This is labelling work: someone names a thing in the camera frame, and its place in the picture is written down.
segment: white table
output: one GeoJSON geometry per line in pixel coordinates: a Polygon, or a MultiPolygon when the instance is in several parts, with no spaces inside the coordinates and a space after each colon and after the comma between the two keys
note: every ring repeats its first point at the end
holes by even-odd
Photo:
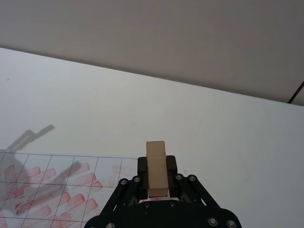
{"type": "Polygon", "coordinates": [[[0,49],[0,149],[145,155],[164,140],[244,228],[302,227],[304,107],[0,49]]]}

